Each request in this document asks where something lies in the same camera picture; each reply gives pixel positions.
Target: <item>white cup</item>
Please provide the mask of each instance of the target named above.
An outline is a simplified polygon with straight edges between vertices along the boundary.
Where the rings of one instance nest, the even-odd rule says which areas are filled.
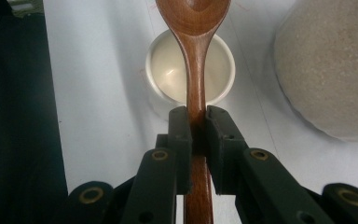
[[[168,119],[169,112],[186,105],[186,66],[182,51],[170,30],[159,35],[146,56],[146,83],[153,110]],[[227,44],[214,35],[205,61],[206,105],[215,105],[230,91],[235,63]]]

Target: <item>white table surface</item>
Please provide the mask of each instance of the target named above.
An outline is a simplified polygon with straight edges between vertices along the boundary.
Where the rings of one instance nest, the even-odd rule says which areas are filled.
[[[250,147],[272,152],[304,187],[318,193],[327,183],[358,187],[358,145],[303,120],[277,81],[274,33],[294,2],[231,0],[217,34],[230,47],[237,74],[218,106]],[[44,4],[68,189],[91,180],[118,186],[168,130],[147,102],[144,80],[147,49],[168,28],[155,0]],[[215,223],[240,223],[234,197],[213,196],[213,207]]]

